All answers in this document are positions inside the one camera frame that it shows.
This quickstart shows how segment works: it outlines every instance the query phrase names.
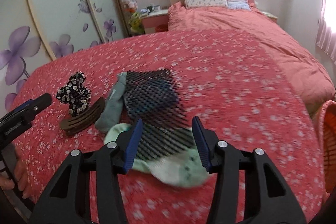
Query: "pink curtain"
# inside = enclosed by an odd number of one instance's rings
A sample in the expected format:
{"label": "pink curtain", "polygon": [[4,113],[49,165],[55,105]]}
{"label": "pink curtain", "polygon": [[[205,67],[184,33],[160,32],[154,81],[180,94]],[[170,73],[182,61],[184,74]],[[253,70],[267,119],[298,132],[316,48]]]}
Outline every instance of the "pink curtain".
{"label": "pink curtain", "polygon": [[322,0],[316,45],[336,64],[336,0]]}

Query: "black floral scrunchie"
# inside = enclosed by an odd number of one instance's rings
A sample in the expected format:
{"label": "black floral scrunchie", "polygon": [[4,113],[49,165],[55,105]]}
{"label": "black floral scrunchie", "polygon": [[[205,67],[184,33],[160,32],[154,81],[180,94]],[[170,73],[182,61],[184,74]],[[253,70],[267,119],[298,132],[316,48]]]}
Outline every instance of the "black floral scrunchie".
{"label": "black floral scrunchie", "polygon": [[83,113],[89,106],[91,90],[83,86],[85,79],[84,74],[78,71],[57,91],[56,99],[63,104],[69,104],[69,114],[72,117]]}

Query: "purple flower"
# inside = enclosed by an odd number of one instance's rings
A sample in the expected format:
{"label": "purple flower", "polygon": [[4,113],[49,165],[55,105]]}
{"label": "purple flower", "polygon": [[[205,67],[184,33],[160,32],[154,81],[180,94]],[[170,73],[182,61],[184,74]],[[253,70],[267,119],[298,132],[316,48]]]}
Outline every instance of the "purple flower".
{"label": "purple flower", "polygon": [[117,31],[116,26],[114,26],[113,24],[114,24],[113,19],[104,22],[104,28],[107,30],[106,32],[107,37],[112,37],[112,33],[115,33]]}
{"label": "purple flower", "polygon": [[91,42],[90,48],[98,46],[100,44],[104,44],[101,39],[99,39],[99,43],[96,40],[94,40],[94,41]]}
{"label": "purple flower", "polygon": [[12,104],[14,102],[14,99],[16,98],[17,94],[21,90],[23,84],[26,82],[26,79],[22,79],[16,83],[16,93],[9,93],[6,96],[5,99],[5,107],[7,111],[11,110]]}
{"label": "purple flower", "polygon": [[39,37],[27,37],[30,32],[30,27],[22,26],[15,29],[8,39],[9,50],[0,52],[0,70],[7,64],[6,85],[13,85],[25,73],[26,62],[23,57],[32,57],[38,53],[41,47],[41,40]]}
{"label": "purple flower", "polygon": [[[79,7],[79,13],[80,12],[84,12],[86,14],[90,13],[89,5],[87,4],[87,2],[85,0],[81,0],[81,3],[78,4],[78,7]],[[92,5],[92,8],[94,10],[96,9],[96,4],[95,3]]]}
{"label": "purple flower", "polygon": [[84,26],[83,26],[83,32],[85,32],[89,27],[89,24],[85,23]]}
{"label": "purple flower", "polygon": [[69,41],[70,41],[70,35],[62,34],[59,37],[58,44],[55,41],[49,43],[56,58],[60,58],[74,52],[74,46],[71,44],[68,45]]}

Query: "metal screw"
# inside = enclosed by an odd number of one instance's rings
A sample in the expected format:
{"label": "metal screw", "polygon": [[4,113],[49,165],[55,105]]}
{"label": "metal screw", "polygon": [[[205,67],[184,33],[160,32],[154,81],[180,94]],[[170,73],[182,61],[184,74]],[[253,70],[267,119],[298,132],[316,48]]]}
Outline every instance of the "metal screw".
{"label": "metal screw", "polygon": [[109,142],[109,143],[107,144],[107,147],[110,148],[110,149],[112,149],[112,148],[116,148],[116,147],[117,147],[117,143],[116,143],[116,142]]}
{"label": "metal screw", "polygon": [[265,154],[265,151],[264,150],[262,150],[261,148],[257,148],[256,150],[255,150],[255,152],[258,154],[258,155],[263,155],[263,154]]}
{"label": "metal screw", "polygon": [[70,154],[71,154],[72,156],[76,157],[76,156],[79,155],[79,150],[78,150],[78,149],[72,150]]}
{"label": "metal screw", "polygon": [[226,148],[227,147],[227,142],[226,141],[219,141],[218,143],[219,147]]}

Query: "gray sock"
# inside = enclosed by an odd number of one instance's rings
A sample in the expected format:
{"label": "gray sock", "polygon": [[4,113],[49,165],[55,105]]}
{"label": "gray sock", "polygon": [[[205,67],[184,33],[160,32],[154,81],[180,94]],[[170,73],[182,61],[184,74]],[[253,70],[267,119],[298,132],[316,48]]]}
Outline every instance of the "gray sock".
{"label": "gray sock", "polygon": [[106,101],[105,109],[100,118],[95,122],[95,128],[100,132],[107,132],[120,121],[123,110],[123,95],[125,92],[127,72],[118,74],[118,81],[113,85]]}

